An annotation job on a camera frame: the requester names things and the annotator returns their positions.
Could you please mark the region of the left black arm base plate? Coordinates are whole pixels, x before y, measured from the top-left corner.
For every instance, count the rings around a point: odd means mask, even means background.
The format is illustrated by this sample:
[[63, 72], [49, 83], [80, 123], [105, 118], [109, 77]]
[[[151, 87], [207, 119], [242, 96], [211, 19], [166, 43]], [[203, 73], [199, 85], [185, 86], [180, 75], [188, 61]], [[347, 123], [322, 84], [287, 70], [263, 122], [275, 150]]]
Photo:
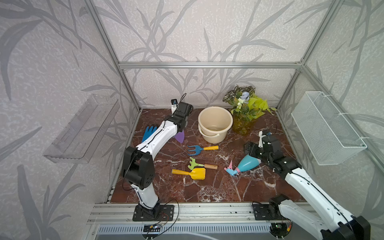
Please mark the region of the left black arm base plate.
[[157, 204], [153, 209], [147, 209], [141, 205], [135, 207], [133, 221], [134, 222], [151, 222], [172, 221], [174, 218], [175, 206], [174, 205], [160, 205]]

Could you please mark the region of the blue fork yellow handle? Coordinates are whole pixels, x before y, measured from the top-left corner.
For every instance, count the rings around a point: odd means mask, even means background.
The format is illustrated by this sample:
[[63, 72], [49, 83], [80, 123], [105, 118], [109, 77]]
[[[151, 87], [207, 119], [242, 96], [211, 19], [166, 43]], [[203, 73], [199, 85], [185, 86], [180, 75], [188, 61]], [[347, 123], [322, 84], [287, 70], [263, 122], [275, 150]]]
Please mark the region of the blue fork yellow handle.
[[218, 150], [219, 146], [210, 146], [210, 147], [200, 147], [200, 146], [188, 146], [188, 152], [189, 156], [197, 156], [199, 155], [202, 151], [214, 151]]

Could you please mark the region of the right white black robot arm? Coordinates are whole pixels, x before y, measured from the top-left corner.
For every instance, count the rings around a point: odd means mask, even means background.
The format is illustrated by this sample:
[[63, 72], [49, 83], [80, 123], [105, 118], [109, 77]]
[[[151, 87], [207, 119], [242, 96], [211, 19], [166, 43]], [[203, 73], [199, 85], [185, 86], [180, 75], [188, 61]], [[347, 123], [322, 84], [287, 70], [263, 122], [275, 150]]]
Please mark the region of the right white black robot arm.
[[315, 210], [316, 215], [302, 209], [285, 195], [269, 200], [269, 212], [276, 219], [281, 217], [310, 233], [318, 240], [369, 240], [371, 225], [362, 216], [356, 217], [333, 200], [291, 157], [284, 156], [279, 140], [263, 136], [259, 143], [247, 142], [246, 157], [265, 164], [291, 185]]

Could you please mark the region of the teal spray bottle pink trigger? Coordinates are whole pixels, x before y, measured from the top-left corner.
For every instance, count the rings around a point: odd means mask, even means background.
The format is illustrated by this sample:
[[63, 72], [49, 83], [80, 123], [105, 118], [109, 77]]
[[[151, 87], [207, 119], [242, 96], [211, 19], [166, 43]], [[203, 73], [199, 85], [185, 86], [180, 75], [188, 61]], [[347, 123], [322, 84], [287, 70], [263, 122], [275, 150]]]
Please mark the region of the teal spray bottle pink trigger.
[[246, 155], [236, 168], [233, 168], [233, 161], [230, 161], [229, 166], [225, 167], [224, 170], [231, 176], [235, 176], [239, 173], [250, 171], [258, 167], [261, 163], [262, 161], [260, 159]]

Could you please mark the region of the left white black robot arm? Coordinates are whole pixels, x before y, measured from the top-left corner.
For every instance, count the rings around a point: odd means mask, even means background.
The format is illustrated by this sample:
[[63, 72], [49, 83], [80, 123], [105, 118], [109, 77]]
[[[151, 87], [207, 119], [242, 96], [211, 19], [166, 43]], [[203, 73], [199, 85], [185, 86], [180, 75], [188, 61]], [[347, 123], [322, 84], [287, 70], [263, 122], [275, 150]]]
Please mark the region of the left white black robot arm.
[[123, 177], [135, 190], [139, 198], [139, 207], [153, 215], [160, 210], [159, 198], [153, 186], [154, 159], [171, 138], [184, 130], [193, 109], [191, 104], [180, 102], [176, 110], [167, 116], [144, 142], [125, 149]]

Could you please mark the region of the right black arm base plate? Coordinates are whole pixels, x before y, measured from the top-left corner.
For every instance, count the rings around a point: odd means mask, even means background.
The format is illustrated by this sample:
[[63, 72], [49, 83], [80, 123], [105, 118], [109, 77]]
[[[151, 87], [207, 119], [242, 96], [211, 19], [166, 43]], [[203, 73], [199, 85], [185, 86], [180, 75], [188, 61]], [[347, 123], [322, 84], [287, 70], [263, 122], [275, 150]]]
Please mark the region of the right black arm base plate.
[[274, 203], [252, 202], [252, 208], [256, 221], [279, 221], [284, 219], [278, 206]]

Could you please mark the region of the purple trowel pink handle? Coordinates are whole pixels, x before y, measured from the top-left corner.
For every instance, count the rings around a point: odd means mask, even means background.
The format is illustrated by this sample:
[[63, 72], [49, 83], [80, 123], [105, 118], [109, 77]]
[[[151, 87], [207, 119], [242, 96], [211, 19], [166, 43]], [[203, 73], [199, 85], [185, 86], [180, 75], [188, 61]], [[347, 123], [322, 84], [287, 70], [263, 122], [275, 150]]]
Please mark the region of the purple trowel pink handle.
[[174, 138], [179, 142], [179, 143], [183, 143], [184, 142], [184, 139], [185, 139], [185, 133], [184, 131], [181, 131], [181, 132], [178, 132]]

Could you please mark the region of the green rake wooden handle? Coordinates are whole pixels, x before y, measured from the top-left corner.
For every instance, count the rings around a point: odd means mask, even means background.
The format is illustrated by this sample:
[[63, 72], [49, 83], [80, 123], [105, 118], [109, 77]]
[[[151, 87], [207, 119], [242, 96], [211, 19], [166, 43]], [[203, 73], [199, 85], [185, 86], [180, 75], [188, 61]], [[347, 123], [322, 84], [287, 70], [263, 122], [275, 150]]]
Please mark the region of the green rake wooden handle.
[[196, 160], [194, 158], [190, 157], [188, 168], [192, 171], [196, 167], [203, 167], [203, 168], [212, 169], [212, 170], [217, 170], [218, 169], [218, 166], [216, 166], [216, 165], [199, 164], [199, 163], [196, 162]]

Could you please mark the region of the yellow shovel yellow handle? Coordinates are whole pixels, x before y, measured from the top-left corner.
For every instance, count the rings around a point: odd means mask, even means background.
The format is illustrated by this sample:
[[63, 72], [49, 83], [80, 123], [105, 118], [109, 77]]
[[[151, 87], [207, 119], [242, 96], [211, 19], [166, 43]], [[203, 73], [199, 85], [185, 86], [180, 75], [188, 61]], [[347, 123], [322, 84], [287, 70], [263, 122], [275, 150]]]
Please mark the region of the yellow shovel yellow handle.
[[191, 179], [193, 180], [204, 180], [206, 178], [206, 169], [196, 168], [196, 169], [193, 169], [191, 172], [173, 169], [172, 174], [190, 176]]

